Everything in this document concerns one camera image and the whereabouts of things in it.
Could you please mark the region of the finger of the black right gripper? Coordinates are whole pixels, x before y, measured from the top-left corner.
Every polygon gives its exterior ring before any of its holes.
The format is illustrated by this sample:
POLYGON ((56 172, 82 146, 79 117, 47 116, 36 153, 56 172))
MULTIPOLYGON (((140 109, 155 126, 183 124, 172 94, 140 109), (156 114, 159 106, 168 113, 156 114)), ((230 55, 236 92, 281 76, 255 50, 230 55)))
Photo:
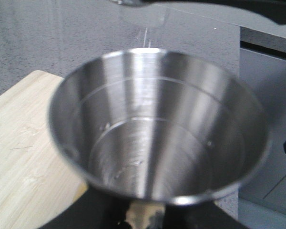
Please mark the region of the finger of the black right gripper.
POLYGON ((286 0, 198 0, 197 3, 224 5, 247 10, 286 25, 286 0))

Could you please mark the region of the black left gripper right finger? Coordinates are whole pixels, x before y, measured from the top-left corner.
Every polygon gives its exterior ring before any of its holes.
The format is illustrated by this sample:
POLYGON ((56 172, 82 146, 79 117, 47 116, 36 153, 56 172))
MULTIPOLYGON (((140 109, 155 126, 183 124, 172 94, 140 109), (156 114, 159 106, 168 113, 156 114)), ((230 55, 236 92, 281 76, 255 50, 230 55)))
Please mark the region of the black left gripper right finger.
POLYGON ((214 202, 165 206, 163 229, 248 229, 214 202))

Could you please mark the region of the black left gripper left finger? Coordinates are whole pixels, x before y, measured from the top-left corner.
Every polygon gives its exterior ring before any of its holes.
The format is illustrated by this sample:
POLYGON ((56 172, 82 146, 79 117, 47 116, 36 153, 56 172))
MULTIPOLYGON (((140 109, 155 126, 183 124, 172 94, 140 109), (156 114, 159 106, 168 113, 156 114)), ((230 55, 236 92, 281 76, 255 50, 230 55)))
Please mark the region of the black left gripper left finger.
POLYGON ((130 202, 89 186, 88 190, 41 229, 130 229, 130 202))

